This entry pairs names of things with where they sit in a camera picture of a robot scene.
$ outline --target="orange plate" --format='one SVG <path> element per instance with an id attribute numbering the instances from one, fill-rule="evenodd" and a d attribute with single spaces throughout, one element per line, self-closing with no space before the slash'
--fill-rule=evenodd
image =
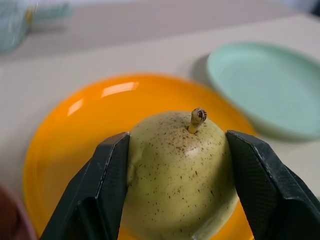
<path id="1" fill-rule="evenodd" d="M 129 131 L 143 118 L 169 110 L 207 110 L 224 131 L 254 135 L 248 121 L 215 92 L 182 79 L 134 74 L 92 84 L 60 103 L 38 128 L 23 173 L 27 210 L 38 236 L 71 178 L 105 138 Z M 252 240 L 240 204 L 212 240 Z M 120 229 L 119 240 L 132 240 Z"/>

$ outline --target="green pear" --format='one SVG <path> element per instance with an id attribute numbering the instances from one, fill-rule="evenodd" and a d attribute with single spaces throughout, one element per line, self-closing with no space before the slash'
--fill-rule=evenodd
<path id="1" fill-rule="evenodd" d="M 131 130 L 122 224 L 137 240 L 208 240 L 232 215 L 228 141 L 206 118 L 201 108 L 170 111 Z"/>

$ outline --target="mint green plate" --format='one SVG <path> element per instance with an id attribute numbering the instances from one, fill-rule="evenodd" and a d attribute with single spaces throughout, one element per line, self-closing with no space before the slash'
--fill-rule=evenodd
<path id="1" fill-rule="evenodd" d="M 320 138 L 320 65 L 293 50 L 240 42 L 214 50 L 210 83 L 242 110 L 261 133 Z"/>

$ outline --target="pear stem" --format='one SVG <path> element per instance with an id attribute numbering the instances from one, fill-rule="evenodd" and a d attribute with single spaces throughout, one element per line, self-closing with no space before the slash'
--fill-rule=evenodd
<path id="1" fill-rule="evenodd" d="M 195 134 L 200 125 L 207 119 L 207 112 L 201 107 L 196 108 L 191 113 L 191 121 L 188 127 L 188 131 L 191 134 Z"/>

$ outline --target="white table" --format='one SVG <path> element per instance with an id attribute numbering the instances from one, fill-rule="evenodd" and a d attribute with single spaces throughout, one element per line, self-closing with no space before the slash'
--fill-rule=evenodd
<path id="1" fill-rule="evenodd" d="M 319 39 L 317 19 L 264 0 L 78 7 L 63 25 L 38 28 L 0 58 L 0 181 L 22 197 L 24 156 L 38 124 L 59 101 L 97 79 L 151 71 L 201 80 L 209 52 L 246 40 L 293 47 L 320 60 Z M 320 141 L 263 139 L 320 196 Z"/>

